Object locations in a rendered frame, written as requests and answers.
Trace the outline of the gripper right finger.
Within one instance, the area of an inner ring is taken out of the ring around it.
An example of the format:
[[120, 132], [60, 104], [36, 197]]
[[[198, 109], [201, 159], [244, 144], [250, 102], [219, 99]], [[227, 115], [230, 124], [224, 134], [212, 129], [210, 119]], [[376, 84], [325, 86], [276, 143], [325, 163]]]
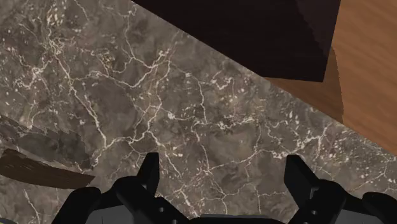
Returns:
[[380, 192], [362, 198], [319, 179], [298, 155], [288, 155], [284, 184], [298, 206], [288, 224], [397, 224], [397, 200]]

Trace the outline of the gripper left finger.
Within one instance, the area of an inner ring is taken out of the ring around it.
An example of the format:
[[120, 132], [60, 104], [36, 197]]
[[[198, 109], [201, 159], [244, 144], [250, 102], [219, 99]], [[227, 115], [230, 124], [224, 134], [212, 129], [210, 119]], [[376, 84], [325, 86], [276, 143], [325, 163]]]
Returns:
[[117, 179], [108, 191], [72, 191], [52, 224], [189, 224], [170, 202], [155, 195], [159, 180], [159, 154], [148, 153], [137, 175]]

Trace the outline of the dark brown wooden object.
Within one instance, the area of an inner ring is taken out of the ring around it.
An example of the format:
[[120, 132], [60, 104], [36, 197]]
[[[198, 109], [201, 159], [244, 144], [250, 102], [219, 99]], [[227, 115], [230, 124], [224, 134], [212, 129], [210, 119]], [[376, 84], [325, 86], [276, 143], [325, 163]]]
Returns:
[[94, 176], [68, 171], [35, 161], [16, 150], [6, 149], [0, 156], [0, 175], [20, 182], [60, 189], [86, 187]]

